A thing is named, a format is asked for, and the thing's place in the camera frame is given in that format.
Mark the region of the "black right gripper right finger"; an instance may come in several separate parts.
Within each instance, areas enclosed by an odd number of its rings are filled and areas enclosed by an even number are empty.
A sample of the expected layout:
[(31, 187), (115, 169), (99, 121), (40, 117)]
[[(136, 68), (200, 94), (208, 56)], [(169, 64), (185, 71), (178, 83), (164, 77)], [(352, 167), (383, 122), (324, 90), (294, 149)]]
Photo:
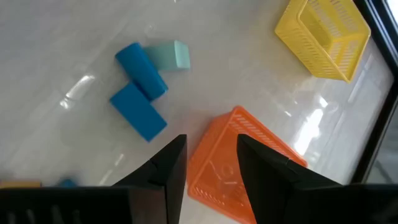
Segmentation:
[(238, 135), (237, 155), (257, 224), (295, 222), (299, 216), (288, 204), (298, 189), (339, 186), (246, 134)]

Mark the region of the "dark blue cube block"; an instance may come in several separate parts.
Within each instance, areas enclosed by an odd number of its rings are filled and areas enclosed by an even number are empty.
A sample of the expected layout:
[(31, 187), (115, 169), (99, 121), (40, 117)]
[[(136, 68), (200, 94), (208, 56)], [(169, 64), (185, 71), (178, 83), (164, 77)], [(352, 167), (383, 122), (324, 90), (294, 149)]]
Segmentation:
[(57, 187), (65, 187), (65, 188), (72, 188), (72, 187), (77, 187), (78, 184), (73, 180), (73, 179), (62, 179), (60, 180), (57, 184)]

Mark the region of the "blue rectangular block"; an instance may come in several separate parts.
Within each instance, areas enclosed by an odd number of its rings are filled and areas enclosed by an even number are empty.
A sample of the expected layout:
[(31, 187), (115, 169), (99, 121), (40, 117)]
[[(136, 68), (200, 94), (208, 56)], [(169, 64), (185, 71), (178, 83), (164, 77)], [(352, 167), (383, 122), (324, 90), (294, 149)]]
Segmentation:
[(147, 142), (166, 126), (166, 121), (133, 83), (128, 83), (110, 98), (111, 104)]

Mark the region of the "teal prism block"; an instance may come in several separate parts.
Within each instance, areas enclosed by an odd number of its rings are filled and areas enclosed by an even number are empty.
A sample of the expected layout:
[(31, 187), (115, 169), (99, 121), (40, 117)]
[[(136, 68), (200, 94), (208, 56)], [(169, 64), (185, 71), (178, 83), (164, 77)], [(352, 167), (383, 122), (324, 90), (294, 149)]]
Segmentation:
[(189, 70), (188, 45), (179, 40), (168, 40), (144, 47), (144, 52), (158, 70)]

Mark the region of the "yellow plastic basket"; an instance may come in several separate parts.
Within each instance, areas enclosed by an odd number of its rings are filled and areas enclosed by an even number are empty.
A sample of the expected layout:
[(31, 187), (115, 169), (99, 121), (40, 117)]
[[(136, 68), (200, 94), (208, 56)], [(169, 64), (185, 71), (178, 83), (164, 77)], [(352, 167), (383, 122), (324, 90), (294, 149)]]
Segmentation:
[(318, 78), (354, 78), (371, 30), (353, 0), (290, 0), (275, 33)]

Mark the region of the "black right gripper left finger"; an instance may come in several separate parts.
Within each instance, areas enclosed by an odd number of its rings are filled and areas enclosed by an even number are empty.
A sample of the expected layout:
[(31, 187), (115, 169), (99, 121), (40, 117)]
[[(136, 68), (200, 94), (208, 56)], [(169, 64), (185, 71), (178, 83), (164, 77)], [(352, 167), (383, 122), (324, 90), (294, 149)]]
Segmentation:
[(187, 176), (187, 135), (180, 134), (115, 183), (128, 189), (132, 224), (179, 224)]

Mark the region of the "orange plastic basket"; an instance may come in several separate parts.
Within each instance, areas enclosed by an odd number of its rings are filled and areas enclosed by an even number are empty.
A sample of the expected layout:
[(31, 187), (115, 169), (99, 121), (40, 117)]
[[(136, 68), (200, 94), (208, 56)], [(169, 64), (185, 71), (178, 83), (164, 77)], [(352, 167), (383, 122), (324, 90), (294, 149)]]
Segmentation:
[(304, 167), (307, 162), (242, 106), (213, 119), (187, 166), (188, 195), (237, 222), (256, 224), (239, 170), (239, 134), (247, 134)]

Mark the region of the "blue cylinder block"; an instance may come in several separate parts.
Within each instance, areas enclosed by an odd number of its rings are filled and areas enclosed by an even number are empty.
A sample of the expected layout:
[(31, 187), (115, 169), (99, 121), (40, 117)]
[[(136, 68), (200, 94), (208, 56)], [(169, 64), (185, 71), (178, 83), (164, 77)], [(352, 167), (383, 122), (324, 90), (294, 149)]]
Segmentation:
[(115, 58), (149, 101), (161, 97), (169, 89), (140, 43), (134, 42), (121, 49)]

